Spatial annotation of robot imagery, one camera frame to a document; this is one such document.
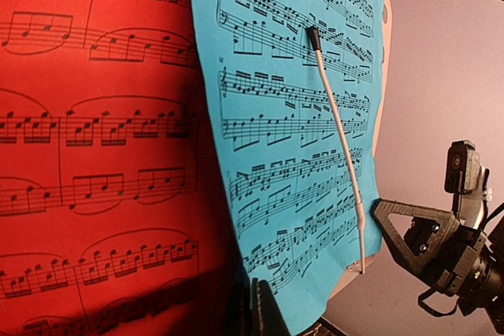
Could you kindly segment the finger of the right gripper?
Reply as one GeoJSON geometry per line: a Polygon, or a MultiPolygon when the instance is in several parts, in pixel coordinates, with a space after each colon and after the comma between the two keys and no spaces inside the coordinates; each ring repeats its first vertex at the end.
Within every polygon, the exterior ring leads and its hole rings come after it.
{"type": "Polygon", "coordinates": [[[426,268],[460,226],[452,212],[384,199],[375,203],[372,217],[394,261],[405,269],[426,268]],[[416,220],[418,230],[413,237],[404,239],[391,222],[390,215],[416,220]]]}

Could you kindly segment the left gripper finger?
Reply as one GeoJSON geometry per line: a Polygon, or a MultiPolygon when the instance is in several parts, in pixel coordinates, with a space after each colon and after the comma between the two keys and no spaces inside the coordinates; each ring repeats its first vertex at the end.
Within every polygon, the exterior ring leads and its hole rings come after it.
{"type": "Polygon", "coordinates": [[[289,330],[266,280],[252,279],[250,321],[253,336],[289,336],[289,330]]]}

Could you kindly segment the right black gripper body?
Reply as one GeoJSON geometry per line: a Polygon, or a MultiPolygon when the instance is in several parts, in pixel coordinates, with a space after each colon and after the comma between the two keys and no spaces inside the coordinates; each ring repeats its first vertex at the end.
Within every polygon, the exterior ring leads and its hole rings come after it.
{"type": "Polygon", "coordinates": [[[442,234],[439,223],[415,217],[404,241],[412,256],[402,266],[432,289],[447,296],[491,296],[491,262],[484,231],[456,221],[442,234]]]}

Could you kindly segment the blue sheet music paper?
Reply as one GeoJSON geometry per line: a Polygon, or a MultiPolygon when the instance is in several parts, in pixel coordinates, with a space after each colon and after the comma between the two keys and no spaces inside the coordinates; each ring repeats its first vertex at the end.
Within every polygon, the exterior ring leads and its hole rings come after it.
{"type": "Polygon", "coordinates": [[[325,311],[359,260],[354,192],[307,29],[320,32],[365,210],[379,197],[384,0],[191,0],[209,118],[247,275],[287,329],[325,311]]]}

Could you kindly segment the red sheet music paper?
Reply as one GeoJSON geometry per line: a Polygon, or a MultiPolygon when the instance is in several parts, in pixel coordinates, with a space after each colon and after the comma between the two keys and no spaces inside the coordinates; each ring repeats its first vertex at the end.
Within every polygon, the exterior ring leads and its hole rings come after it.
{"type": "Polygon", "coordinates": [[[224,335],[191,0],[1,0],[1,332],[224,335]]]}

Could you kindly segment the pink music stand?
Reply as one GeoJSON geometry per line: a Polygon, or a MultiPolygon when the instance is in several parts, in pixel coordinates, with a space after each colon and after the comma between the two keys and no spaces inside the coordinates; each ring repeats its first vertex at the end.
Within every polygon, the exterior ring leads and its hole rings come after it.
{"type": "MultiPolygon", "coordinates": [[[[382,49],[382,80],[381,80],[381,98],[385,98],[385,92],[387,87],[387,76],[390,64],[390,53],[391,53],[391,34],[393,26],[393,15],[391,0],[384,0],[384,7],[382,11],[382,35],[383,35],[383,49],[382,49]]],[[[321,82],[324,86],[328,103],[330,109],[334,116],[336,130],[343,148],[343,154],[346,159],[346,166],[350,176],[350,183],[352,190],[354,192],[354,208],[357,217],[357,229],[358,229],[358,241],[359,241],[359,260],[348,265],[347,268],[342,273],[335,288],[332,291],[330,297],[335,297],[336,294],[341,292],[346,286],[348,286],[352,281],[354,281],[358,275],[364,275],[366,268],[375,260],[375,256],[367,256],[365,253],[365,226],[366,226],[366,214],[365,207],[362,202],[361,193],[358,187],[358,179],[356,176],[356,171],[354,164],[351,159],[350,148],[348,146],[347,137],[344,134],[343,122],[339,114],[338,106],[336,104],[335,95],[333,94],[331,85],[329,83],[326,69],[323,62],[323,54],[321,49],[321,38],[320,32],[315,27],[310,27],[307,29],[308,40],[315,58],[317,60],[317,68],[320,74],[321,82]]]]}

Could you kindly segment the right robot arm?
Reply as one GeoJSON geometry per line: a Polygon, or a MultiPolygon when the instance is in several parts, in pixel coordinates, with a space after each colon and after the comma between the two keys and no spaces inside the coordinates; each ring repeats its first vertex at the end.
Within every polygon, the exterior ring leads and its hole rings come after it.
{"type": "Polygon", "coordinates": [[[418,305],[434,317],[483,308],[503,333],[503,244],[440,209],[379,200],[372,209],[393,260],[428,289],[418,305]],[[488,248],[486,241],[493,246],[488,248]]]}

